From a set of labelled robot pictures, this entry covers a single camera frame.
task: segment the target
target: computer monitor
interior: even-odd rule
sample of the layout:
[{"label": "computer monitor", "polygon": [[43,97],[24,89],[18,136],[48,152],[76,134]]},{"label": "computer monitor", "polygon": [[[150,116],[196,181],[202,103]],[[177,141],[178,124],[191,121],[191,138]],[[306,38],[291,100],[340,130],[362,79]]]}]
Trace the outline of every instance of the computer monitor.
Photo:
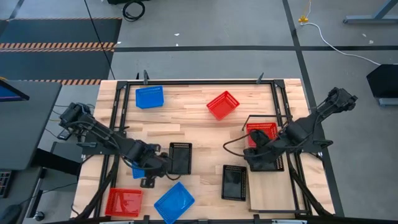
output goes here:
[{"label": "computer monitor", "polygon": [[29,100],[29,96],[0,80],[0,102],[22,100]]}]

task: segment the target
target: concrete floor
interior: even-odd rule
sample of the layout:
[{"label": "concrete floor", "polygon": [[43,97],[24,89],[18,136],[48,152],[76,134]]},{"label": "concrete floor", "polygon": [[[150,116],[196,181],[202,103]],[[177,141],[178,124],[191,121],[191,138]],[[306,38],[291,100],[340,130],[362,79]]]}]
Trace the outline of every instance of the concrete floor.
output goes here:
[{"label": "concrete floor", "polygon": [[[87,1],[93,17],[121,17],[123,5]],[[310,22],[320,25],[324,37],[333,45],[398,45],[397,25],[344,25],[341,22],[345,15],[372,14],[383,2],[313,1]],[[306,0],[289,0],[298,39],[302,46],[323,46],[316,28],[300,27],[297,22],[306,3]],[[0,0],[0,18],[7,19],[16,4],[17,0]],[[152,0],[145,5],[146,14],[142,19],[123,21],[118,47],[293,46],[280,0]],[[398,14],[398,6],[391,14]],[[82,0],[25,0],[17,17],[88,17],[88,14]],[[398,63],[398,51],[350,53],[379,63]],[[398,109],[380,108],[371,94],[366,75],[377,66],[332,51],[303,52],[303,56],[317,103],[334,86],[343,87],[359,98],[353,111],[333,115],[323,123],[326,137],[334,141],[329,150],[345,215],[398,220],[395,172],[398,170]],[[143,69],[152,79],[255,78],[262,72],[264,78],[302,78],[294,51],[119,52],[114,54],[112,68],[118,79],[135,78]],[[57,104],[67,105],[71,101],[95,104],[97,92],[98,86],[64,86]],[[49,123],[47,128],[54,133],[60,131],[54,123]],[[54,140],[45,133],[41,148],[50,149]],[[73,194],[45,194],[39,205],[46,213],[45,221],[68,218]]]}]

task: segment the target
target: black desk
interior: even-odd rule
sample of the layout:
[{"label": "black desk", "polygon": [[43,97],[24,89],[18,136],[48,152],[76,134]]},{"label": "black desk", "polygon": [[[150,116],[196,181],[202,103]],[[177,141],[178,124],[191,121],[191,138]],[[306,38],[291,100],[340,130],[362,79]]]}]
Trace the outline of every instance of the black desk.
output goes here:
[{"label": "black desk", "polygon": [[[30,166],[45,126],[61,90],[59,83],[9,81],[30,96],[29,101],[0,102],[0,169],[20,170],[7,198],[0,198],[0,212],[31,197],[42,173]],[[22,223],[29,202],[22,204],[17,223]]]}]

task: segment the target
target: yellow object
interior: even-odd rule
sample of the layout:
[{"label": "yellow object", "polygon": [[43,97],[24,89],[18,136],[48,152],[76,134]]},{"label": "yellow object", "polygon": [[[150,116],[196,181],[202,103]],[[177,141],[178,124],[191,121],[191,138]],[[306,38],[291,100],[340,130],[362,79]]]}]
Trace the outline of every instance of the yellow object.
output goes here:
[{"label": "yellow object", "polygon": [[305,17],[305,16],[301,16],[301,17],[298,19],[298,21],[299,21],[299,22],[308,22],[308,18]]}]

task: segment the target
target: black metal frame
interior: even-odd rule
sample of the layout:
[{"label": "black metal frame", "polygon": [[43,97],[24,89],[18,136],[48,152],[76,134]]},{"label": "black metal frame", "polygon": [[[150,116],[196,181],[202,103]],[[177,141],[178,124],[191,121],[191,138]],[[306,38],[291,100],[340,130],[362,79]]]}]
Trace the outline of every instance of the black metal frame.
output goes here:
[{"label": "black metal frame", "polygon": [[[275,115],[251,114],[251,115],[249,115],[245,124],[247,123],[247,121],[249,120],[250,117],[275,117],[275,118],[277,118],[278,126],[282,127],[284,125],[282,122],[282,118],[289,119],[292,117],[291,112],[290,112],[289,102],[287,99],[287,93],[286,93],[286,89],[285,89],[284,80],[261,80],[259,82],[258,80],[255,80],[255,79],[247,79],[247,80],[246,79],[245,80],[148,80],[148,79],[145,79],[144,81],[142,81],[142,80],[118,81],[118,83],[116,85],[116,92],[115,92],[115,97],[114,97],[111,122],[109,124],[109,127],[111,129],[118,128],[118,130],[121,134],[124,134],[124,135],[126,134],[126,132],[124,130],[126,128],[125,123],[126,123],[126,116],[127,116],[126,112],[127,112],[127,107],[128,107],[128,101],[129,101],[129,92],[130,92],[130,88],[134,85],[255,85],[255,84],[271,85],[272,98],[274,100],[274,106],[275,106]],[[278,96],[277,96],[277,87],[280,88],[285,115],[281,114],[280,105],[279,105]],[[119,105],[119,100],[120,100],[120,94],[121,94],[121,90],[123,88],[125,89],[125,92],[124,92],[121,120],[120,120],[119,127],[115,127],[116,115],[118,112],[118,105]],[[293,153],[293,155],[294,155],[294,159],[295,159],[295,165],[297,168],[298,176],[305,183],[305,178],[304,178],[303,169],[302,169],[302,163],[301,163],[301,159],[300,159],[300,153],[295,152],[295,153]],[[106,173],[108,171],[108,163],[109,163],[109,155],[105,155],[104,161],[103,161],[103,168],[101,170],[100,183],[103,183],[103,180],[106,177]],[[117,176],[112,180],[111,187],[115,187],[116,178],[117,178]],[[294,182],[293,178],[291,178],[291,177],[290,177],[290,181],[292,184],[292,195],[294,198],[295,210],[250,210],[250,212],[293,213],[296,215],[300,215],[300,214],[312,215],[310,203],[308,201],[308,198],[304,194],[302,196],[303,196],[305,208],[303,210],[300,209],[299,201],[297,198],[297,191],[295,189],[295,182]],[[99,217],[100,210],[101,210],[101,203],[102,203],[102,200],[99,200],[99,202],[95,208],[94,217]],[[136,223],[141,223],[141,222],[144,223],[144,221],[139,221],[139,220],[135,220],[134,223],[135,222]],[[229,222],[252,223],[253,220],[229,220]]]}]

